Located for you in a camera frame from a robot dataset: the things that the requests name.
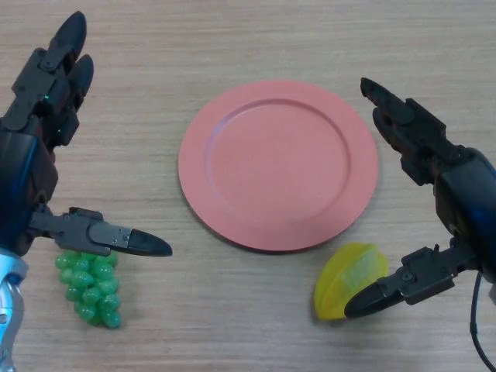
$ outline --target robotic arm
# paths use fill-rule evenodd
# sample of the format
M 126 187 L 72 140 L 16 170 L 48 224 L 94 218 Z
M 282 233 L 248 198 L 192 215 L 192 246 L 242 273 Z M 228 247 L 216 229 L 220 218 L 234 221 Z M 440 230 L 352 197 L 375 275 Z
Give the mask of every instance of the robotic arm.
M 17 77 L 14 102 L 0 118 L 0 372 L 13 372 L 12 346 L 24 311 L 21 259 L 43 236 L 64 249 L 108 256 L 111 250 L 166 257 L 171 246 L 136 229 L 114 226 L 100 212 L 70 208 L 55 216 L 47 206 L 57 185 L 57 146 L 79 127 L 78 109 L 93 78 L 93 61 L 79 58 L 86 20 L 74 13 L 47 50 L 36 49 Z
M 403 171 L 419 186 L 434 185 L 436 212 L 453 238 L 443 251 L 421 248 L 402 267 L 359 292 L 346 316 L 369 315 L 401 301 L 416 304 L 454 287 L 453 278 L 478 270 L 496 282 L 496 170 L 478 150 L 454 145 L 446 126 L 409 98 L 405 102 L 369 79 L 361 91 L 377 107 L 374 123 L 401 154 Z

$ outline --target table surface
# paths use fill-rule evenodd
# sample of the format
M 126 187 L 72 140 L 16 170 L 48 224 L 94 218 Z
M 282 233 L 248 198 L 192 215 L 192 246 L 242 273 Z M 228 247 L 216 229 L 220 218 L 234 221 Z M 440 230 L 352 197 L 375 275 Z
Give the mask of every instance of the table surface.
M 174 257 L 122 257 L 122 329 L 80 322 L 40 239 L 26 260 L 20 371 L 467 371 L 484 370 L 468 332 L 474 274 L 414 307 L 340 324 L 312 318 L 325 262 L 350 241 L 377 243 L 391 267 L 424 245 L 446 244 L 430 187 L 401 171 L 380 138 L 362 76 L 415 97 L 453 142 L 496 161 L 496 2 L 487 0 L 2 0 L 0 104 L 32 49 L 74 10 L 88 18 L 95 80 L 81 127 L 57 150 L 52 209 L 80 205 L 107 220 L 167 237 Z M 177 151 L 195 113 L 248 81 L 319 84 L 366 120 L 381 160 L 375 196 L 331 242 L 267 256 L 220 241 L 192 215 L 177 180 Z M 496 359 L 494 307 L 482 288 L 480 338 Z

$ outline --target grapes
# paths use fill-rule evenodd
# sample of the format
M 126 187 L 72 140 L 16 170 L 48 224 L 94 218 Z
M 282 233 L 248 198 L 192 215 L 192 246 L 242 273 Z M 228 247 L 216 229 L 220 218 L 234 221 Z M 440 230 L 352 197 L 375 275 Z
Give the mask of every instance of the grapes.
M 119 280 L 114 276 L 118 256 L 107 257 L 65 250 L 55 260 L 59 280 L 68 284 L 65 297 L 74 302 L 74 311 L 92 326 L 114 329 L 121 325 Z

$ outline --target plastic lemon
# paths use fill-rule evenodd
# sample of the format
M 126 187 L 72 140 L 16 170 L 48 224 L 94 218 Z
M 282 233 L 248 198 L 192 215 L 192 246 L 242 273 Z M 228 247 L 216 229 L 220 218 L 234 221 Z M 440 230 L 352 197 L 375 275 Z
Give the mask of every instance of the plastic lemon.
M 380 277 L 388 275 L 388 259 L 369 243 L 339 248 L 322 270 L 315 285 L 314 306 L 321 320 L 345 318 L 348 301 Z

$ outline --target pink plate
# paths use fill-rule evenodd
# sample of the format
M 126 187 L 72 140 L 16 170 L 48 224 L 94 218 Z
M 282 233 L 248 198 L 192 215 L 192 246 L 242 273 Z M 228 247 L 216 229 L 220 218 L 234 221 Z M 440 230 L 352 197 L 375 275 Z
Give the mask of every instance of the pink plate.
M 377 183 L 374 138 L 338 96 L 297 81 L 247 84 L 208 103 L 179 153 L 184 195 L 221 236 L 256 250 L 325 242 Z

